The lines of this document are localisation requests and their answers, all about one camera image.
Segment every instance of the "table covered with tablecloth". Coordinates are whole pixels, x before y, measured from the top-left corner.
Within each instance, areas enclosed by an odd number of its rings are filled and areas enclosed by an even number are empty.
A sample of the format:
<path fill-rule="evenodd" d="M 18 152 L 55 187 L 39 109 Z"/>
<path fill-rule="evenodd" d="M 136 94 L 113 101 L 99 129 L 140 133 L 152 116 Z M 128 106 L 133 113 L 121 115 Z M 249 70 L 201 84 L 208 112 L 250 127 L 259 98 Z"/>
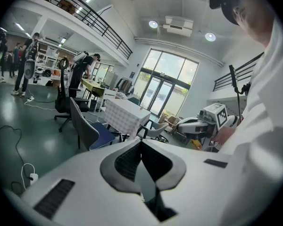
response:
<path fill-rule="evenodd" d="M 151 113 L 129 100 L 107 99 L 105 121 L 120 133 L 134 139 L 140 125 L 144 125 Z"/>

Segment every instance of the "yellow table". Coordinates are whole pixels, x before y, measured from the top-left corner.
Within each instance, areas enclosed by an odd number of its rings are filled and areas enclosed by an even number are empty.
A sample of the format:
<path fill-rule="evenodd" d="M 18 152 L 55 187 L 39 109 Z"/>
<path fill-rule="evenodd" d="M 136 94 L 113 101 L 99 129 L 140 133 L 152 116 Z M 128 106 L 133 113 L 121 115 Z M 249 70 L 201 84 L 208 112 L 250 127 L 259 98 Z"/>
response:
<path fill-rule="evenodd" d="M 87 90 L 89 90 L 90 92 L 91 91 L 96 92 L 102 98 L 104 91 L 105 91 L 105 88 L 102 88 L 98 83 L 95 83 L 93 81 L 89 81 L 87 79 L 82 79 L 82 84 L 84 86 L 86 86 Z"/>

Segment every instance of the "black office chair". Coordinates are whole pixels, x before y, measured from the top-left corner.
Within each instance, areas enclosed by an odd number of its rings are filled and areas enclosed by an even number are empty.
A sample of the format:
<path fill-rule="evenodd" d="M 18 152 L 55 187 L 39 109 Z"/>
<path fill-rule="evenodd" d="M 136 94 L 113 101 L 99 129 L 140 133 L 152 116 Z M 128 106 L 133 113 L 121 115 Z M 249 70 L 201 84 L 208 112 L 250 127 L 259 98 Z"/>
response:
<path fill-rule="evenodd" d="M 62 128 L 71 120 L 71 110 L 70 110 L 70 97 L 66 96 L 65 93 L 65 85 L 64 85 L 64 70 L 68 67 L 68 59 L 63 58 L 60 60 L 58 64 L 59 69 L 61 70 L 61 91 L 58 87 L 58 96 L 56 99 L 55 108 L 57 112 L 59 113 L 67 113 L 66 115 L 56 115 L 54 119 L 57 118 L 65 118 L 66 120 L 63 122 L 62 126 L 58 129 L 59 132 L 62 132 Z M 80 89 L 75 88 L 68 88 L 69 90 L 76 90 L 81 91 Z M 87 103 L 89 102 L 88 99 L 82 99 L 82 98 L 74 98 L 75 102 L 78 104 L 78 107 L 80 108 L 81 112 L 87 112 L 89 111 L 89 107 Z"/>
<path fill-rule="evenodd" d="M 140 100 L 138 98 L 131 97 L 128 100 L 131 101 L 132 103 L 136 104 L 136 105 L 140 105 Z"/>

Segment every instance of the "round ceiling light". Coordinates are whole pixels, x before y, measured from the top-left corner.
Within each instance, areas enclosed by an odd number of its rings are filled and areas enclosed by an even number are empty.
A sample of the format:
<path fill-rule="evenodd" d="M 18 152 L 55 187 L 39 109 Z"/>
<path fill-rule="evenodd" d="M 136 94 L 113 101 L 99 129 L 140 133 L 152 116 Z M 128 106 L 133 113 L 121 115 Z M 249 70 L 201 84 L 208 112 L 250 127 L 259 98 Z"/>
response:
<path fill-rule="evenodd" d="M 213 42 L 216 40 L 216 36 L 212 32 L 208 32 L 205 37 L 210 42 Z"/>
<path fill-rule="evenodd" d="M 150 25 L 151 28 L 157 28 L 158 27 L 158 24 L 155 21 L 152 21 L 152 20 L 149 22 L 149 25 Z"/>

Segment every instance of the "ceiling air conditioning unit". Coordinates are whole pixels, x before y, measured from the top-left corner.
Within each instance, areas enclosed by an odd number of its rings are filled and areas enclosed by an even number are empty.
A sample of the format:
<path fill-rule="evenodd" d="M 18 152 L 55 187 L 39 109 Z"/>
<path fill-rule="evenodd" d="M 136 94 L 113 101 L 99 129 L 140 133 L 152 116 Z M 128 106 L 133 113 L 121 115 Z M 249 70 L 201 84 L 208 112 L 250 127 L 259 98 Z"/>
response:
<path fill-rule="evenodd" d="M 192 27 L 192 20 L 176 16 L 166 16 L 166 24 L 163 25 L 163 28 L 165 28 L 167 32 L 180 34 L 186 37 L 191 36 Z"/>

